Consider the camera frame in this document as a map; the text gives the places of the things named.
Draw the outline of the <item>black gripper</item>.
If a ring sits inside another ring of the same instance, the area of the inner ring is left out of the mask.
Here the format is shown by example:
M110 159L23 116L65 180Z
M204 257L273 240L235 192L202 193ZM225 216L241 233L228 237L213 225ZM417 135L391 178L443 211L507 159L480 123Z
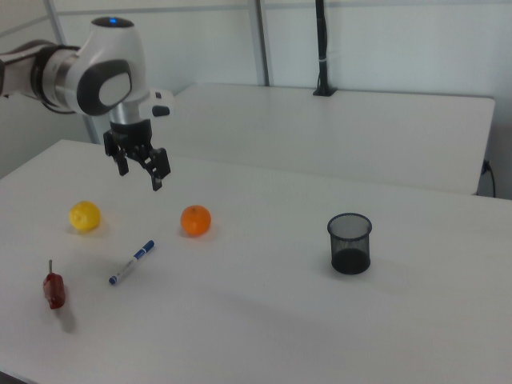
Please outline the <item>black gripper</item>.
M110 123L103 141L107 156L113 157L121 176L129 172L126 156L135 157L141 167L150 175L153 191L162 188L162 180L170 174L171 168L164 148L154 149L151 145L152 129L149 119L133 124Z

